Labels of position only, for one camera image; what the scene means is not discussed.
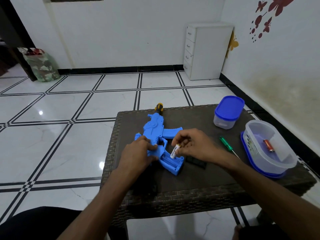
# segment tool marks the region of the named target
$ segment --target person's left hand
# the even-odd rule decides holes
[[[136,181],[150,163],[158,160],[158,157],[147,156],[147,150],[154,151],[157,148],[158,145],[151,145],[145,136],[139,137],[125,146],[117,169],[121,170],[124,176]]]

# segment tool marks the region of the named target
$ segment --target wall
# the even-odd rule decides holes
[[[285,0],[271,11],[273,0],[262,11],[258,1],[225,1],[221,20],[234,24],[238,46],[222,72],[320,155],[320,0]]]
[[[182,64],[187,24],[219,21],[224,0],[11,2],[59,68],[98,68]]]

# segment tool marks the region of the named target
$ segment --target blue toy gun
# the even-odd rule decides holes
[[[177,129],[164,129],[164,119],[163,116],[161,116],[163,105],[158,103],[154,110],[154,114],[148,114],[148,117],[150,117],[151,120],[144,125],[143,135],[150,139],[152,145],[158,144],[158,149],[155,151],[148,151],[148,156],[157,156],[159,162],[165,169],[169,170],[174,175],[178,175],[184,157],[174,157],[174,159],[172,159],[170,153],[166,151],[166,146],[168,144],[166,139],[173,139],[178,131],[182,130],[182,127]],[[139,137],[141,137],[141,134],[137,133],[134,140],[137,140]]]

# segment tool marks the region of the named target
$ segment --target brown table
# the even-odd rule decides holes
[[[198,128],[222,147],[219,136],[223,135],[235,153],[249,164],[240,133],[245,130],[246,123],[254,118],[243,110],[234,127],[224,130],[213,124],[216,106],[217,104],[165,108],[162,114],[164,128]],[[111,171],[118,166],[126,144],[134,140],[136,133],[143,133],[143,126],[150,120],[147,114],[153,113],[153,109],[118,113],[107,151],[101,186],[107,181]],[[171,152],[172,149],[169,140],[167,151]],[[156,190],[150,185],[152,181],[157,185]],[[286,175],[278,179],[277,183],[302,196],[316,180],[298,163],[296,167],[287,170]],[[204,170],[185,162],[178,176],[174,176],[155,162],[126,194],[113,218],[109,235],[111,238],[126,238],[128,219],[196,213],[251,204],[255,204],[255,201],[226,171],[214,164],[208,163]]]

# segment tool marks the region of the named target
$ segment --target baseboard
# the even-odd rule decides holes
[[[122,67],[100,67],[100,68],[76,68],[58,69],[60,75],[96,74],[96,73],[134,73],[134,72],[165,72],[182,71],[183,65],[150,65],[150,66],[122,66]]]
[[[270,113],[262,108],[257,102],[250,98],[245,92],[234,85],[224,74],[220,74],[220,80],[238,97],[242,98],[245,104],[263,121],[273,125],[283,138],[287,141],[293,151],[310,167],[310,169],[320,175],[320,157],[304,144],[298,137],[291,133]]]

